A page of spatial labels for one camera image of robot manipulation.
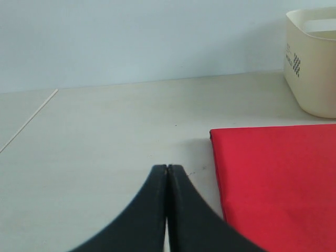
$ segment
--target red cloth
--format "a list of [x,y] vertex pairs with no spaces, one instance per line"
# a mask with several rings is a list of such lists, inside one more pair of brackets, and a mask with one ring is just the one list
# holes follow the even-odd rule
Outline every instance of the red cloth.
[[336,124],[211,131],[224,216],[267,251],[336,251]]

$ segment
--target white wall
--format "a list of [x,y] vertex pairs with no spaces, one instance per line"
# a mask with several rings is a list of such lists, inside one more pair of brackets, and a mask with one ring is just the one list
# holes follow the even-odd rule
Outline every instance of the white wall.
[[282,68],[285,13],[334,0],[0,0],[0,92]]

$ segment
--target printed pattern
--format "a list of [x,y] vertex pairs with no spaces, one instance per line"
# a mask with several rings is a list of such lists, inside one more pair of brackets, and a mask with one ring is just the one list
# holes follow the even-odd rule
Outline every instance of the printed pattern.
[[300,76],[300,64],[301,64],[300,58],[297,56],[297,54],[294,54],[293,70],[298,77]]

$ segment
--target red fabric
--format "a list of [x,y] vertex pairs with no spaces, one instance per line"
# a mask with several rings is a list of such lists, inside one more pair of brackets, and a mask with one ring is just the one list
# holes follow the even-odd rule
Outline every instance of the red fabric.
[[224,216],[267,251],[336,251],[336,124],[211,131]]

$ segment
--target plastic container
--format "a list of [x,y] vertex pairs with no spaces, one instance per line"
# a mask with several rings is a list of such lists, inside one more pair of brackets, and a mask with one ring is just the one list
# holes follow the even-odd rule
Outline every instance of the plastic container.
[[285,78],[306,112],[336,118],[336,7],[287,13]]

